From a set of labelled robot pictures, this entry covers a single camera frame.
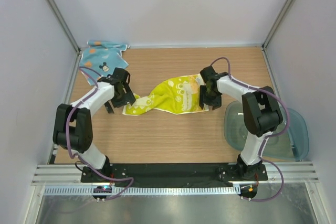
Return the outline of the yellow green crocodile towel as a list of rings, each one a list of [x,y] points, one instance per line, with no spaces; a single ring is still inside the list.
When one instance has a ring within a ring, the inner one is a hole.
[[[134,94],[135,102],[125,105],[122,114],[138,116],[151,110],[175,115],[206,112],[208,105],[200,107],[200,87],[204,81],[200,74],[170,78],[158,84],[149,95]]]

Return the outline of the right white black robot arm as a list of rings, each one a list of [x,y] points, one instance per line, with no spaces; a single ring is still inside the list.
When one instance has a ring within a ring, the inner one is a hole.
[[[248,131],[245,146],[237,157],[236,173],[248,180],[260,170],[262,152],[267,138],[282,123],[283,117],[277,97],[269,86],[251,86],[230,76],[227,72],[200,72],[204,82],[200,86],[199,105],[208,105],[213,110],[222,106],[222,95],[226,94],[243,107],[245,127]]]

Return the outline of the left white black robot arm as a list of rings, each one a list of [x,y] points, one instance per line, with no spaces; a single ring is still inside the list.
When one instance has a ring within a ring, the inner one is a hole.
[[[54,144],[68,151],[71,159],[78,158],[100,182],[111,178],[109,158],[93,144],[92,116],[107,105],[113,108],[132,105],[135,97],[129,87],[130,74],[101,77],[84,97],[71,104],[61,104],[56,110]]]

